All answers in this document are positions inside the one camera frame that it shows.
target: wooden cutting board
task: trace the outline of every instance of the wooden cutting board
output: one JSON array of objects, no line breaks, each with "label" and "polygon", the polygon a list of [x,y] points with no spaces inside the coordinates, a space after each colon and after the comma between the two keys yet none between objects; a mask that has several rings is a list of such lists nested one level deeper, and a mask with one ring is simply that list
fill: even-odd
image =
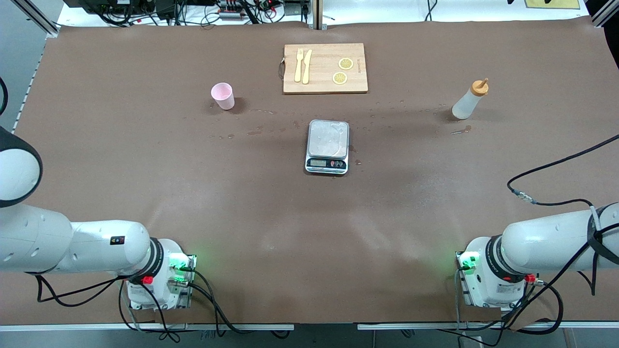
[{"label": "wooden cutting board", "polygon": [[[303,48],[303,56],[312,50],[309,62],[309,83],[304,85],[295,82],[297,68],[297,50]],[[339,67],[342,58],[353,61],[351,69]],[[331,43],[284,45],[284,94],[339,94],[367,93],[368,76],[365,66],[365,49],[362,43]],[[305,72],[305,64],[301,63],[301,71]],[[346,83],[338,85],[333,82],[333,75],[343,72],[347,76]]]}]

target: brown table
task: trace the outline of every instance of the brown table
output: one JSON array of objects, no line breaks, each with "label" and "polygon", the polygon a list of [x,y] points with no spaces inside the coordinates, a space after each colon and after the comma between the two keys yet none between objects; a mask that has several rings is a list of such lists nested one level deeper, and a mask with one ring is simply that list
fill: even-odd
[{"label": "brown table", "polygon": [[[284,44],[340,42],[365,44],[369,93],[282,95]],[[490,93],[474,116],[449,121],[449,107],[484,77]],[[73,221],[139,221],[178,241],[199,255],[234,322],[453,321],[455,251],[511,222],[586,209],[531,206],[505,183],[616,134],[618,77],[588,17],[325,32],[301,23],[63,28],[17,128],[45,166],[27,203]],[[209,97],[223,80],[238,97],[231,112]],[[350,163],[360,164],[344,177],[303,169],[315,118],[351,125]],[[608,146],[516,187],[544,201],[617,201],[616,153]],[[596,297],[578,275],[559,281],[565,319],[619,320],[608,306],[617,274],[600,272]],[[50,280],[65,291],[108,277]],[[2,324],[119,321],[114,290],[67,309],[37,304],[32,277],[3,274],[0,294]],[[212,322],[199,301],[166,315]]]}]

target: white robotic arm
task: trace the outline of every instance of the white robotic arm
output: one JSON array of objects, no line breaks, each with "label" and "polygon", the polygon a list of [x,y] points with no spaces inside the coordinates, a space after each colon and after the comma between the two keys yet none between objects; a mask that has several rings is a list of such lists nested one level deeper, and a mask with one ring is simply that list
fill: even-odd
[{"label": "white robotic arm", "polygon": [[146,228],[123,220],[70,222],[66,216],[21,204],[41,181],[36,150],[0,127],[0,271],[110,272],[127,277],[133,308],[189,306],[195,256],[172,240],[150,238]]},{"label": "white robotic arm", "polygon": [[[597,210],[601,227],[619,222],[619,203]],[[596,231],[591,211],[577,211],[516,222],[502,235],[478,237],[466,251],[458,253],[463,269],[462,289],[468,305],[500,307],[509,311],[521,299],[525,277],[540,272],[561,270]],[[598,268],[616,268],[612,253],[619,252],[619,228],[604,233],[607,257],[597,260]],[[588,248],[569,267],[570,271],[592,269],[594,249]]]}]

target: digital kitchen scale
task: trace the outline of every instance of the digital kitchen scale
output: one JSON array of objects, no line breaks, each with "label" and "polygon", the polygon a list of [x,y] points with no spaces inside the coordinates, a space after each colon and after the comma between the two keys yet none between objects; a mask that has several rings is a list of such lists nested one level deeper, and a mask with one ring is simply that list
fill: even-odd
[{"label": "digital kitchen scale", "polygon": [[346,122],[313,120],[309,123],[305,170],[311,173],[342,175],[348,171]]}]

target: plastic cup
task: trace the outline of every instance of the plastic cup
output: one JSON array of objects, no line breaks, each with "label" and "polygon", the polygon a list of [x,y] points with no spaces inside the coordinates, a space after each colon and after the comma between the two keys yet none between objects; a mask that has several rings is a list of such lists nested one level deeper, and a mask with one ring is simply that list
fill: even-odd
[{"label": "plastic cup", "polygon": [[210,90],[210,95],[220,108],[230,110],[234,107],[234,94],[232,93],[232,86],[229,84],[220,82],[214,85]]}]

